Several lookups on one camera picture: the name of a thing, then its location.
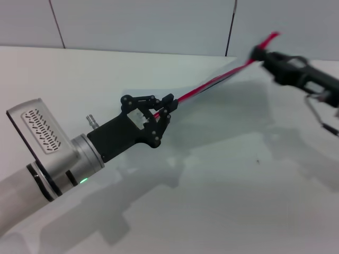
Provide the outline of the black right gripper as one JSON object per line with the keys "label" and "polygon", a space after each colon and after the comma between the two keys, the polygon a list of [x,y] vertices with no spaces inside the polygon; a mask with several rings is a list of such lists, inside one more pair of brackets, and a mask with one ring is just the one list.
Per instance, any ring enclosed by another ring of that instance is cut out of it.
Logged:
{"label": "black right gripper", "polygon": [[251,60],[262,61],[262,67],[275,83],[320,95],[323,102],[338,107],[338,79],[312,67],[306,58],[270,52],[257,45],[251,52]]}

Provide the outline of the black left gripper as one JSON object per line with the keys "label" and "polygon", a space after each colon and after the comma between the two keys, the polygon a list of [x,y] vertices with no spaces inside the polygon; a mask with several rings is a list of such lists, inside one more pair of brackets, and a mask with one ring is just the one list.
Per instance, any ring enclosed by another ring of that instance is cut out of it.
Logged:
{"label": "black left gripper", "polygon": [[[173,94],[162,99],[154,95],[124,95],[121,104],[121,113],[117,117],[87,134],[104,163],[138,143],[159,147],[171,113],[178,107],[178,100]],[[154,117],[153,109],[161,109],[158,117]]]}

